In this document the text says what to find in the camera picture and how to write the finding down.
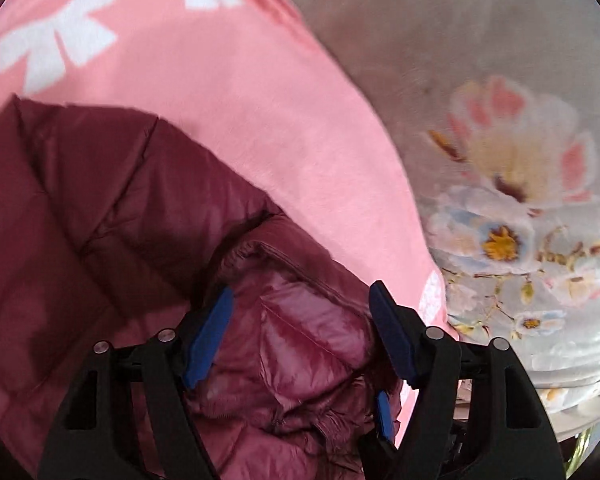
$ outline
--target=shiny maroon fabric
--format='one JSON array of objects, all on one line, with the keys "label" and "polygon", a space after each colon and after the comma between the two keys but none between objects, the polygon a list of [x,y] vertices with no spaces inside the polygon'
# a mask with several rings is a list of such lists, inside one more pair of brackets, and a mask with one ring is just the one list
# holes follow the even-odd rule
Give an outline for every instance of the shiny maroon fabric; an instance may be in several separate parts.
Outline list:
[{"label": "shiny maroon fabric", "polygon": [[234,290],[234,316],[187,406],[222,478],[360,478],[355,441],[374,392],[391,392],[394,415],[399,403],[366,285],[155,116],[17,98],[4,108],[0,438],[29,472],[94,342],[141,343],[218,282]]}]

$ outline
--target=blue gripper pad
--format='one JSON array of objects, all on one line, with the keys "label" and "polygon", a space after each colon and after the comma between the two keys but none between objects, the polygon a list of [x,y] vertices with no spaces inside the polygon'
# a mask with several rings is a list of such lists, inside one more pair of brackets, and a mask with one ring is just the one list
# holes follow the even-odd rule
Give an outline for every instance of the blue gripper pad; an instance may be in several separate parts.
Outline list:
[{"label": "blue gripper pad", "polygon": [[187,389],[195,387],[209,373],[233,311],[234,294],[226,287],[189,346],[187,368],[182,375],[182,382]]},{"label": "blue gripper pad", "polygon": [[376,428],[378,433],[389,442],[394,441],[394,422],[389,406],[389,397],[385,391],[376,396]]},{"label": "blue gripper pad", "polygon": [[418,373],[415,367],[413,343],[403,330],[397,306],[389,295],[384,283],[375,282],[369,288],[369,310],[374,321],[384,348],[389,354],[389,359],[395,373],[408,384],[414,385]]}]

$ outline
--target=burgundy jacket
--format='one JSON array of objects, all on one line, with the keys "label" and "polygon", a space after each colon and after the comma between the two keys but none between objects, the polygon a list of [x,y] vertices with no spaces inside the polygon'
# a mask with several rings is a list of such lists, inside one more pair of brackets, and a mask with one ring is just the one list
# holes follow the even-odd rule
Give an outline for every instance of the burgundy jacket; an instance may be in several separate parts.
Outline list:
[{"label": "burgundy jacket", "polygon": [[[0,114],[0,439],[34,475],[93,344],[144,342],[234,291],[187,407],[224,480],[360,478],[355,442],[398,381],[365,284],[269,196],[135,110],[14,98]],[[157,468],[142,402],[147,467]]]}]

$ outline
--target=metal screw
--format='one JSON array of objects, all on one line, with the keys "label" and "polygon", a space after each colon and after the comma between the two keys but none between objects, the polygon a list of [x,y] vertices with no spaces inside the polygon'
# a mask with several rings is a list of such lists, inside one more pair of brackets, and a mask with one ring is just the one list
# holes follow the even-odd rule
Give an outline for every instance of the metal screw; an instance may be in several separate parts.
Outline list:
[{"label": "metal screw", "polygon": [[158,339],[163,343],[173,341],[175,337],[176,331],[173,328],[165,328],[164,330],[160,330],[160,333],[158,334]]},{"label": "metal screw", "polygon": [[509,344],[509,341],[507,341],[506,339],[497,337],[496,339],[493,340],[493,346],[495,346],[498,350],[501,350],[504,352],[505,350],[509,350],[511,345]]},{"label": "metal screw", "polygon": [[107,350],[109,350],[109,343],[106,341],[98,341],[93,345],[93,351],[96,352],[96,354],[104,354]]},{"label": "metal screw", "polygon": [[429,328],[427,328],[425,334],[429,339],[435,339],[436,341],[438,339],[442,339],[445,336],[445,332],[437,326],[430,326]]}]

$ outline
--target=pink blanket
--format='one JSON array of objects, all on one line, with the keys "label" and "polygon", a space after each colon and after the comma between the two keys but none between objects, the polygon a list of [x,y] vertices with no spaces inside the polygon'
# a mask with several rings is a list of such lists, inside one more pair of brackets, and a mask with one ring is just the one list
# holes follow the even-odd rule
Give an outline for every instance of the pink blanket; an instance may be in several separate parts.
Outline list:
[{"label": "pink blanket", "polygon": [[288,1],[7,0],[0,107],[12,92],[162,115],[364,282],[446,325],[394,147]]}]

